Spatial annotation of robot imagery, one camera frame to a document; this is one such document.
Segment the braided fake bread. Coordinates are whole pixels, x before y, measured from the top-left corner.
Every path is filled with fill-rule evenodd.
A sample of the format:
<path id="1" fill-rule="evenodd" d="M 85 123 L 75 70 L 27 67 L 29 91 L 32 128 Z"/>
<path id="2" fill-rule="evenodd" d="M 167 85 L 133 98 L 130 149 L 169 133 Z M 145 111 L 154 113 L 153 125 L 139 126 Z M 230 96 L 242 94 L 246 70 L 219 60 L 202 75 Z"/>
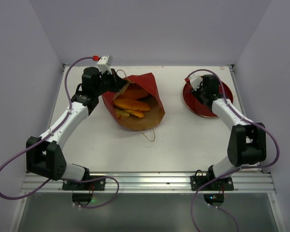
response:
<path id="1" fill-rule="evenodd" d="M 146 90 L 144 90 L 144 89 L 140 89 L 140 88 L 136 88 L 136 89 L 127 89 L 127 90 L 122 94 L 122 97 L 123 97 L 123 98 L 134 99 L 134 100 L 138 100 L 138 99 L 146 98 L 147 96 L 149 96 L 149 93 L 148 93 Z"/>

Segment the long orange bread loaf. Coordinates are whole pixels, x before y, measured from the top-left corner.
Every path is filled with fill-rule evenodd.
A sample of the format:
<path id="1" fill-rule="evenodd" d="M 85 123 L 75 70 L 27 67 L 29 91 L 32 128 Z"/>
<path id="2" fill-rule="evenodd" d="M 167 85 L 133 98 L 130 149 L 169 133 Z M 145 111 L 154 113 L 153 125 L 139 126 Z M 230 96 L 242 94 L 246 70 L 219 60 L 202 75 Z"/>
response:
<path id="1" fill-rule="evenodd" d="M 147 112 L 151 110 L 149 104 L 129 98 L 116 98 L 113 100 L 113 104 L 116 107 L 124 110 L 137 110 L 142 112 Z"/>

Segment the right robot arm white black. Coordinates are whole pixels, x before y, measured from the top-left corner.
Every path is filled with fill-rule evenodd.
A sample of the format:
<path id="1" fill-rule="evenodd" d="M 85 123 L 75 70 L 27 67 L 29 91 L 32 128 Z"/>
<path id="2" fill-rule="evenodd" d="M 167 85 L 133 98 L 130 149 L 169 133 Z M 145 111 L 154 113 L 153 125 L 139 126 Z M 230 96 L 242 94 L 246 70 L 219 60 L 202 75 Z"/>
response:
<path id="1" fill-rule="evenodd" d="M 186 81 L 198 102 L 217 115 L 230 130 L 227 156 L 210 166 L 206 173 L 206 186 L 215 190 L 223 184 L 222 174 L 266 159 L 266 134 L 258 126 L 248 123 L 248 118 L 234 108 L 215 75 L 197 75 Z"/>

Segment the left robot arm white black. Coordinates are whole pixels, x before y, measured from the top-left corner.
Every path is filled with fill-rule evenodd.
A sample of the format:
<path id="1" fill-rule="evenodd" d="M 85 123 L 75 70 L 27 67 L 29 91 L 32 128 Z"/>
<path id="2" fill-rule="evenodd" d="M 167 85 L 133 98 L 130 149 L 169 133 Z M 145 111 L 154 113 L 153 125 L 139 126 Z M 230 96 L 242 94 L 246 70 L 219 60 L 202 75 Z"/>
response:
<path id="1" fill-rule="evenodd" d="M 114 69 L 101 72 L 96 67 L 85 68 L 81 78 L 66 112 L 48 131 L 27 140 L 26 167 L 28 172 L 50 180 L 73 181 L 78 189 L 84 190 L 91 183 L 89 169 L 67 163 L 62 149 L 78 125 L 95 109 L 99 96 L 121 91 L 127 81 Z"/>

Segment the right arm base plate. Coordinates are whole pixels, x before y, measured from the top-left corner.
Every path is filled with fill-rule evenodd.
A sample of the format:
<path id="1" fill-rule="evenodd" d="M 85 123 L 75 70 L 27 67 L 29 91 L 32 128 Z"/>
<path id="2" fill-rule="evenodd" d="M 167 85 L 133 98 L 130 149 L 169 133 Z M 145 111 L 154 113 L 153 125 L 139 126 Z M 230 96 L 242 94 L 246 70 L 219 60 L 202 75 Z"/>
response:
<path id="1" fill-rule="evenodd" d="M 202 191 L 233 191 L 234 185 L 231 177 L 214 180 L 212 171 L 203 172 L 197 170 L 190 176 L 190 186 L 192 191 L 197 191 L 201 186 Z"/>

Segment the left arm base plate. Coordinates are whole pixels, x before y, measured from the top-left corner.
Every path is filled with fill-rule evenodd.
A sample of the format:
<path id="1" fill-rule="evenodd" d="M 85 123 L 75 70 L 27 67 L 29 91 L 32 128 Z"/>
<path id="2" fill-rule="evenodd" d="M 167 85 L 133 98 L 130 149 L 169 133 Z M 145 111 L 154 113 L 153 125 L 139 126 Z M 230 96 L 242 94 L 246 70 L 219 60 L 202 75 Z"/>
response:
<path id="1" fill-rule="evenodd" d="M 105 176 L 89 175 L 81 181 L 64 180 L 62 190 L 65 191 L 104 191 Z"/>

